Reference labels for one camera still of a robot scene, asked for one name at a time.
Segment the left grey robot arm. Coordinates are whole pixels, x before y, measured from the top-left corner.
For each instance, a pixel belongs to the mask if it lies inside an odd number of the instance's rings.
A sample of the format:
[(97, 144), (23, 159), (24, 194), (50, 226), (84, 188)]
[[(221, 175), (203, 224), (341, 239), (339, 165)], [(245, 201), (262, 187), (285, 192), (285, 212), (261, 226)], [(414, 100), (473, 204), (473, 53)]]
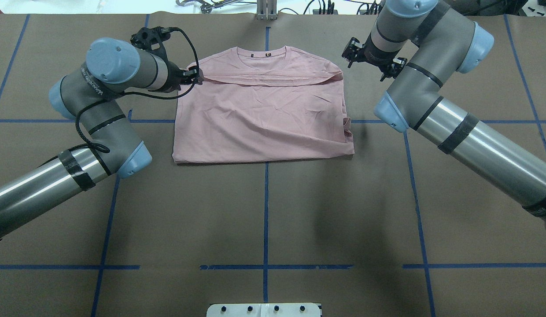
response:
[(164, 93), (202, 82), (199, 63), (186, 70), (170, 62), (160, 39), (108, 37), (90, 45), (85, 62), (50, 89), (53, 108), (74, 123), (82, 144), (70, 147), (23, 177), (0, 187), (0, 241), (29, 221), (110, 175), (128, 178), (152, 162), (144, 141), (116, 102), (136, 94)]

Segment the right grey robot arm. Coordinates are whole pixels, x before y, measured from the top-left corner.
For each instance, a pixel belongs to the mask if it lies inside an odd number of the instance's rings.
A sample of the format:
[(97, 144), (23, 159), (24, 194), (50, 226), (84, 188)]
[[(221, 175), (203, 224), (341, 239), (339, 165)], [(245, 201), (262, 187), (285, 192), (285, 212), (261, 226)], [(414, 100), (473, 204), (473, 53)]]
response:
[(546, 161), (451, 99), (454, 80), (490, 53), (494, 37), (444, 0), (386, 0), (365, 41), (342, 52), (392, 79), (374, 114), (403, 133), (412, 129), (541, 219), (546, 229)]

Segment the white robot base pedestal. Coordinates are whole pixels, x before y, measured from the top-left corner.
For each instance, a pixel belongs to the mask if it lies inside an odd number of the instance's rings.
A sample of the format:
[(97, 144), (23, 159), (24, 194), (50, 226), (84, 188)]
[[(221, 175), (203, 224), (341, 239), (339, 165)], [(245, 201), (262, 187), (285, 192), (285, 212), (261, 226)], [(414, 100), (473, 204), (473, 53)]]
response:
[(212, 304), (207, 317), (321, 317), (321, 304), (312, 302), (289, 303), (219, 303)]

